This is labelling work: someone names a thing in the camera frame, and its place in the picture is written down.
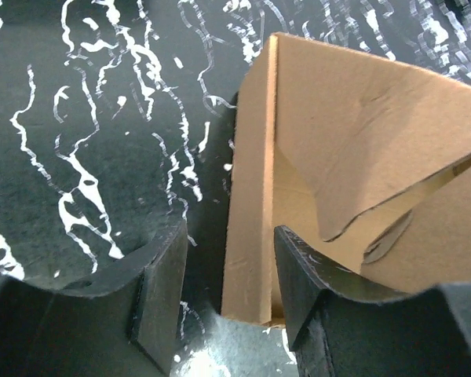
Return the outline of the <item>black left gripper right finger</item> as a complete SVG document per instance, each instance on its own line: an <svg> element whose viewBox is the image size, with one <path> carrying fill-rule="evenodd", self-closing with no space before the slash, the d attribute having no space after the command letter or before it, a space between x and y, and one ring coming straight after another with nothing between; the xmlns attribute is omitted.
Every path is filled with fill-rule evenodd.
<svg viewBox="0 0 471 377"><path fill-rule="evenodd" d="M302 376L471 376L471 282L405 294L274 230L287 339Z"/></svg>

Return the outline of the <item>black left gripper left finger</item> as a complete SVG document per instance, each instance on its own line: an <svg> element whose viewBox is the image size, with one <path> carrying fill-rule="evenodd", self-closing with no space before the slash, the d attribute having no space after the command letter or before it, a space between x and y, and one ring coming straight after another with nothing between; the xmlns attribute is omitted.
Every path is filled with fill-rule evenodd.
<svg viewBox="0 0 471 377"><path fill-rule="evenodd" d="M61 290L0 277L0 376L167 376L188 253L181 219Z"/></svg>

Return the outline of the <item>brown cardboard box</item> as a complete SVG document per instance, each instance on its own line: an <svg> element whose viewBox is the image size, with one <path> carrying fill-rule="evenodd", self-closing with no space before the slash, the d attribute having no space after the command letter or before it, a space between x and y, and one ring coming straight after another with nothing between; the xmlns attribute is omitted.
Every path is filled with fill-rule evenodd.
<svg viewBox="0 0 471 377"><path fill-rule="evenodd" d="M283 319L279 225L398 291L471 281L471 85L272 34L238 92L224 317Z"/></svg>

